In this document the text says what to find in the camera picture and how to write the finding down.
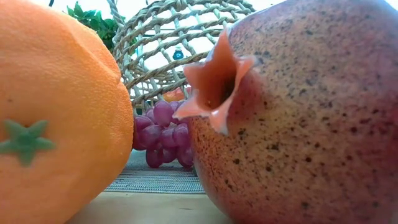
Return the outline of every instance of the grape bunch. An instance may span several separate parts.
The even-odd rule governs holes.
[[[146,111],[145,115],[134,117],[134,140],[132,148],[146,150],[146,162],[152,168],[175,159],[185,168],[193,165],[187,120],[172,117],[183,101],[161,100]]]

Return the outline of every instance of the small bottle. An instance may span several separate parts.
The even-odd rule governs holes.
[[[181,47],[176,47],[175,52],[173,54],[173,59],[178,60],[184,58],[184,54],[182,53]]]

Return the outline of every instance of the artificial orange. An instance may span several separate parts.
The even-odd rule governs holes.
[[[65,223],[128,160],[129,94],[72,17],[0,0],[0,24],[0,223]]]

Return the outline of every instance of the artificial pomegranate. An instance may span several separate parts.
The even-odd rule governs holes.
[[[174,116],[237,223],[398,223],[398,12],[288,0],[225,30]]]

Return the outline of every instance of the woven placemat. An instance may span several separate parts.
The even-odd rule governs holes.
[[[129,162],[106,192],[141,192],[165,194],[204,194],[203,187],[191,169],[178,161],[163,164],[158,169],[145,162],[145,151],[132,151]]]

